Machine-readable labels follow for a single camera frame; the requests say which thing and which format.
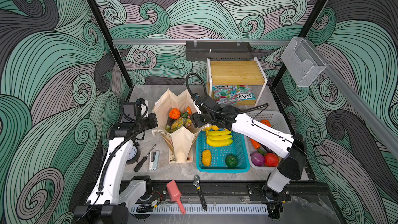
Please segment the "green Fox's candy bag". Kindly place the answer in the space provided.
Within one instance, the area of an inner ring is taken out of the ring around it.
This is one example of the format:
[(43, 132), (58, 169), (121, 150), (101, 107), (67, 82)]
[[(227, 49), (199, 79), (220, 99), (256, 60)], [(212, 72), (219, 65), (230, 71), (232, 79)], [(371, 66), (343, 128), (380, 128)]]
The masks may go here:
[(180, 116), (180, 118), (178, 118), (177, 120), (175, 120), (173, 122), (169, 133), (173, 133), (182, 127), (189, 129), (189, 128), (191, 128), (191, 126), (192, 126), (192, 121), (190, 119), (190, 115), (185, 111)]

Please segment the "cream floral grocery bag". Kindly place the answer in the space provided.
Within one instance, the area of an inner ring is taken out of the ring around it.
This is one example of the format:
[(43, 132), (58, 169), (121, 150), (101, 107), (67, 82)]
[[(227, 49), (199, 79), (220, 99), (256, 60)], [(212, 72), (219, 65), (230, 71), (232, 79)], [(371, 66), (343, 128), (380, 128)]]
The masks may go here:
[(191, 155), (189, 154), (199, 133), (210, 125), (195, 127), (193, 114), (197, 112), (191, 95), (187, 90), (176, 95), (167, 90), (152, 110), (155, 113), (158, 126), (154, 128), (152, 135), (161, 135), (171, 152), (173, 152), (176, 163), (185, 163)]

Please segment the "orange Fox's candy bag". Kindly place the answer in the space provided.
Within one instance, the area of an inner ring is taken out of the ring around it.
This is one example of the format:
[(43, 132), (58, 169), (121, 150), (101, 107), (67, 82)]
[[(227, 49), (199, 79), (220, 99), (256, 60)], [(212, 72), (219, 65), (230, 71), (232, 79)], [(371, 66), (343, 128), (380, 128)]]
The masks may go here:
[(189, 106), (186, 108), (186, 112), (187, 112), (189, 115), (192, 114), (191, 108), (190, 108)]

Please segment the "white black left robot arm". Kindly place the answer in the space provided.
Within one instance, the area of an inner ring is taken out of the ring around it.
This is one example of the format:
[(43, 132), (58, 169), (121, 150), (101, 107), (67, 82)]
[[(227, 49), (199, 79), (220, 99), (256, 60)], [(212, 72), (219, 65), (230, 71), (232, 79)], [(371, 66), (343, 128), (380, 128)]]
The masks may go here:
[(75, 208), (75, 223), (126, 224), (133, 205), (150, 193), (149, 179), (134, 179), (125, 190), (120, 189), (127, 162), (137, 162), (140, 157), (139, 135), (158, 126), (156, 115), (148, 113), (148, 105), (143, 98), (121, 104), (122, 121), (110, 129), (101, 172), (86, 202)]

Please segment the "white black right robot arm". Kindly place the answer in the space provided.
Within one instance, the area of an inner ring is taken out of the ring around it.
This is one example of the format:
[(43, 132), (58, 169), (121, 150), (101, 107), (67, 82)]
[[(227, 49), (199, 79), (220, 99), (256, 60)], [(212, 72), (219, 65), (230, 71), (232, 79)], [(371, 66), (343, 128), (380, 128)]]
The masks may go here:
[(292, 180), (301, 179), (306, 163), (307, 153), (303, 137), (300, 134), (291, 135), (280, 132), (247, 115), (248, 112), (266, 108), (267, 104), (241, 111), (231, 105), (221, 107), (208, 94), (200, 96), (193, 93), (188, 82), (191, 76), (200, 80), (205, 92), (207, 89), (198, 74), (189, 73), (186, 76), (186, 87), (197, 111), (193, 114), (193, 125), (197, 128), (209, 124), (216, 125), (247, 136), (271, 149), (282, 160), (267, 178), (263, 188), (264, 196), (273, 203), (280, 204), (283, 201), (289, 201), (290, 196), (286, 186)]

